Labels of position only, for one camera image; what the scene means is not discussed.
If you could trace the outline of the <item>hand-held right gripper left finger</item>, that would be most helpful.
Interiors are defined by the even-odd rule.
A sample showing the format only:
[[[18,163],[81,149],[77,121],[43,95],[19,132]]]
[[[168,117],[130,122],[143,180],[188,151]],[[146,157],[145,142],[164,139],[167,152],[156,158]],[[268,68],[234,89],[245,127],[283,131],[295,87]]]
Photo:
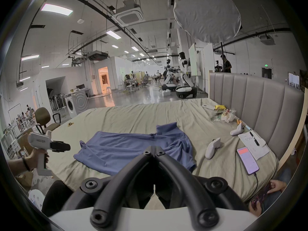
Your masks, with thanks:
[[[93,204],[90,224],[96,230],[115,230],[122,207],[144,209],[154,194],[150,163],[154,147],[148,147],[116,175],[88,178],[80,186]]]

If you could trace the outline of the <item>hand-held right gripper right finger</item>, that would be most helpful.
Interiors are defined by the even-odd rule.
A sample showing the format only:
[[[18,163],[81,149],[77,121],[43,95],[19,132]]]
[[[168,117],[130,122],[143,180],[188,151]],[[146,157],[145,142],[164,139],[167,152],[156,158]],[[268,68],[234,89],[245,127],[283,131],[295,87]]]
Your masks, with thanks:
[[[165,209],[188,207],[194,228],[212,228],[219,222],[213,196],[228,188],[221,177],[202,178],[166,154],[155,148],[155,163],[159,170],[156,176],[156,195]]]

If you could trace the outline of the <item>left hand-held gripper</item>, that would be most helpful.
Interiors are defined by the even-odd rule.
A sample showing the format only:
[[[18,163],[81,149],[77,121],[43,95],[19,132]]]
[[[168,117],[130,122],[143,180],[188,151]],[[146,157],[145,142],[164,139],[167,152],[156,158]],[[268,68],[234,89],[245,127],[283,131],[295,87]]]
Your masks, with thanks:
[[[47,168],[46,160],[47,160],[47,151],[52,152],[66,152],[70,151],[71,147],[69,144],[59,141],[51,140],[52,131],[48,130],[45,135],[40,133],[29,133],[28,135],[28,143],[31,147],[33,147],[33,152],[38,152],[35,162],[35,168],[37,174],[40,176],[52,176],[52,171]]]

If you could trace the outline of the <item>person's left hand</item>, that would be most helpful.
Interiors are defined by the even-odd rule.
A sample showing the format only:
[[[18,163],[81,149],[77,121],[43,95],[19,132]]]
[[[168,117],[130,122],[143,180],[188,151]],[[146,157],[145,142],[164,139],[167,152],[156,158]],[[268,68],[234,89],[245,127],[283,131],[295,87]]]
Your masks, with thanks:
[[[22,158],[23,164],[27,171],[37,168],[40,156],[43,156],[44,163],[48,163],[49,155],[44,149],[35,148],[29,156]]]

